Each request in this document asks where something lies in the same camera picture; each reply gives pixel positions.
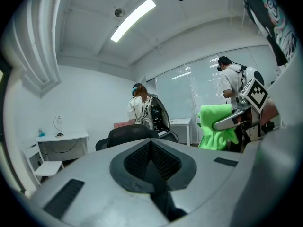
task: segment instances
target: office chair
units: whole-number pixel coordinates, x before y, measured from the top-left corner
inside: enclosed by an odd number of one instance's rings
[[[108,138],[99,140],[96,143],[96,146],[95,146],[96,151],[106,149],[107,148],[107,142],[108,142]]]
[[[175,143],[179,143],[176,136],[171,132],[168,133],[168,134],[165,134],[163,137],[161,137],[161,139],[169,140],[169,141],[172,141],[172,142],[175,142]]]
[[[108,135],[107,148],[134,140],[154,138],[153,133],[143,124],[133,124],[113,129]]]

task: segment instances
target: pink object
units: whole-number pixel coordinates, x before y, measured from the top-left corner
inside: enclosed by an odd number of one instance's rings
[[[127,125],[129,125],[129,122],[114,123],[114,129]]]

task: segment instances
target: ceiling light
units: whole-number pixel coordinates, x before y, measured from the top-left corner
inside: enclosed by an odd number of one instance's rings
[[[220,79],[220,78],[212,79],[212,80],[209,80],[209,81],[215,81],[215,80],[218,80],[218,79]]]
[[[214,58],[214,59],[211,59],[209,62],[212,62],[212,61],[217,61],[217,60],[219,60],[219,57]]]
[[[222,74],[222,72],[213,73],[212,76],[214,77],[214,76],[218,76],[218,75],[221,75],[221,74]]]
[[[124,20],[124,22],[119,26],[110,39],[118,42],[135,22],[137,22],[144,14],[153,9],[155,6],[156,4],[152,0],[145,1]]]
[[[185,76],[185,75],[188,75],[188,74],[191,74],[191,71],[190,71],[190,72],[187,72],[187,73],[184,73],[184,74],[182,74],[182,75],[176,76],[176,77],[172,78],[172,80],[177,79],[177,78],[180,78],[180,77]]]

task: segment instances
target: green towel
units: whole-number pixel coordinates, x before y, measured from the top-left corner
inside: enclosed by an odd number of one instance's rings
[[[198,113],[201,123],[198,123],[198,125],[201,127],[204,136],[199,144],[200,148],[223,150],[227,145],[227,139],[235,144],[239,143],[234,132],[235,128],[215,131],[212,127],[213,123],[231,115],[231,113],[231,104],[201,106],[200,113]]]

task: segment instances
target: white shirt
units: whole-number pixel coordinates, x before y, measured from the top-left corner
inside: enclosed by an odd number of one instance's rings
[[[236,96],[238,95],[238,91],[241,88],[242,76],[239,75],[240,69],[241,66],[233,64],[228,66],[224,71],[222,71],[222,75],[221,75],[221,83],[222,83],[223,91],[225,90],[232,91],[232,96],[231,96],[232,108],[237,107]]]
[[[141,96],[133,97],[127,106],[127,115],[128,119],[132,120],[135,119],[135,124],[142,124],[142,120],[144,117],[144,111],[146,105],[148,104],[150,97],[147,98],[147,101],[143,103]]]

